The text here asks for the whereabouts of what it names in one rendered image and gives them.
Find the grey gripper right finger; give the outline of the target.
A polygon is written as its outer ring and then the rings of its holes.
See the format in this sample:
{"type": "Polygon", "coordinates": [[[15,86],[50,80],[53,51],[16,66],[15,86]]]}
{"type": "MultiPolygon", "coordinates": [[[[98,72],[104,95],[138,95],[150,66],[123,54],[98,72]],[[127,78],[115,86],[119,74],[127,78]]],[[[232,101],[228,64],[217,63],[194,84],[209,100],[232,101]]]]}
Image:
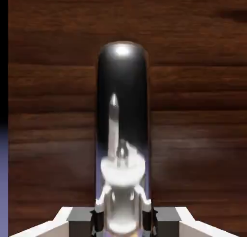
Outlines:
{"type": "Polygon", "coordinates": [[[155,207],[155,237],[240,237],[197,221],[187,207],[155,207]]]}

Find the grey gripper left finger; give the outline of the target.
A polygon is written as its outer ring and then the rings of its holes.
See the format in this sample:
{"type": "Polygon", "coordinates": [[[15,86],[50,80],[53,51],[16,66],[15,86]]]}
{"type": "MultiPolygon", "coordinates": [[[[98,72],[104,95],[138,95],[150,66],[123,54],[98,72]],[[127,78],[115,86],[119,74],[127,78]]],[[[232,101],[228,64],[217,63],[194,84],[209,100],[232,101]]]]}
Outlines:
{"type": "Polygon", "coordinates": [[[91,237],[93,207],[62,207],[53,220],[10,237],[91,237]]]}

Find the dark wood cabinet door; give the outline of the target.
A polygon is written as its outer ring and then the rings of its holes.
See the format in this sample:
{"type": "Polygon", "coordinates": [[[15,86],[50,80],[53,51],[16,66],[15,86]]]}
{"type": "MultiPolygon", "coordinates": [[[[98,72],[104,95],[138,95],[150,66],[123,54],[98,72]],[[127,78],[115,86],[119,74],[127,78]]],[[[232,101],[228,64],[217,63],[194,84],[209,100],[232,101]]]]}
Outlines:
{"type": "Polygon", "coordinates": [[[247,237],[247,0],[8,0],[9,234],[94,202],[96,61],[149,54],[160,206],[247,237]]]}

